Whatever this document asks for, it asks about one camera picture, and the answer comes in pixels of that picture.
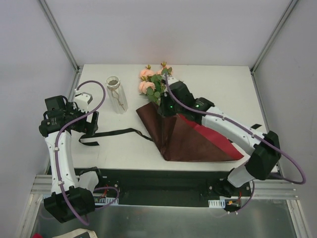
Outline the black ribbon with gold print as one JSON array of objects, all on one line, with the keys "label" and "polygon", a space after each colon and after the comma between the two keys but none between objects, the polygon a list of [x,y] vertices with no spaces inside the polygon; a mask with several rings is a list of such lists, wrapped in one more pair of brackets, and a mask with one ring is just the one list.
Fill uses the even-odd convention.
[{"label": "black ribbon with gold print", "polygon": [[[197,133],[199,133],[201,136],[204,137],[203,141],[210,141],[214,145],[218,146],[219,148],[224,148],[227,146],[227,144],[230,142],[232,143],[231,140],[229,139],[224,139],[223,135],[220,135],[220,133],[207,128],[203,125],[199,125],[193,121],[188,121],[182,118],[180,121],[177,122],[182,122],[182,125],[185,126],[187,129],[192,128],[194,129]],[[136,130],[134,128],[127,128],[127,129],[121,129],[121,130],[114,130],[114,131],[108,131],[108,132],[99,132],[94,135],[82,135],[79,138],[79,142],[83,145],[86,146],[99,146],[99,143],[97,141],[93,142],[84,142],[84,139],[91,139],[91,138],[99,138],[99,137],[107,137],[107,136],[117,136],[121,134],[126,134],[126,133],[131,133],[135,132],[142,138],[152,141],[158,149],[161,149],[166,143],[168,143],[168,139],[166,139],[164,142],[161,142],[159,139],[163,135],[163,130],[159,129],[157,133],[155,133],[156,138],[153,140],[151,137],[147,137],[144,134],[142,134],[139,130]]]}]

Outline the pink artificial flower bunch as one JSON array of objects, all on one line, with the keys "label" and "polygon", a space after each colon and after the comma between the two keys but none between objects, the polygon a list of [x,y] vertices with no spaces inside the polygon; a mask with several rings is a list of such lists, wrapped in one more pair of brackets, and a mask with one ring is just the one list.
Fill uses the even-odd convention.
[{"label": "pink artificial flower bunch", "polygon": [[145,95],[150,102],[153,102],[158,106],[160,105],[161,94],[166,89],[163,82],[163,74],[167,73],[169,76],[173,75],[173,69],[167,65],[167,62],[163,61],[160,65],[161,69],[154,72],[152,71],[152,66],[148,64],[139,74],[141,80],[139,84],[140,94]]}]

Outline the brown red wrapping paper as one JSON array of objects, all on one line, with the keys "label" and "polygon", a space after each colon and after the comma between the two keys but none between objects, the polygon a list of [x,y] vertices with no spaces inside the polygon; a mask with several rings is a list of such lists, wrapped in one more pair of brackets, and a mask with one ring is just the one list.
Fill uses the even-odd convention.
[{"label": "brown red wrapping paper", "polygon": [[220,133],[182,115],[164,118],[157,109],[156,104],[148,103],[136,113],[166,161],[227,162],[244,157]]}]

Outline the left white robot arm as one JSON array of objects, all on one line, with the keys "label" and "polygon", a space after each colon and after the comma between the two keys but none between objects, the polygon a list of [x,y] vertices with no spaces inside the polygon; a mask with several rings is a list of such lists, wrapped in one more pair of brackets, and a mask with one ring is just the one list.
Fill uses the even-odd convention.
[{"label": "left white robot arm", "polygon": [[88,122],[83,115],[93,97],[88,93],[78,93],[73,102],[60,95],[45,100],[44,112],[39,131],[47,144],[51,172],[51,196],[44,199],[45,209],[60,223],[65,223],[95,210],[93,192],[104,189],[105,181],[97,167],[83,170],[76,176],[71,154],[71,132],[94,135],[98,129],[98,112],[93,113]]}]

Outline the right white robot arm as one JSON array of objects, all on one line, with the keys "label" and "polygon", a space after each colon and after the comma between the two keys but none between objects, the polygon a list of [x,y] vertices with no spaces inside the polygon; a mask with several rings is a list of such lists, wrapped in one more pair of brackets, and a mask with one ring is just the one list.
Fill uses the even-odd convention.
[{"label": "right white robot arm", "polygon": [[180,114],[187,120],[220,133],[250,156],[246,163],[233,168],[226,178],[214,185],[216,193],[230,197],[238,193],[242,185],[269,177],[281,157],[275,132],[261,133],[237,123],[213,102],[203,97],[194,98],[182,81],[169,77],[163,80],[163,84],[166,89],[161,94],[158,109],[161,116]]}]

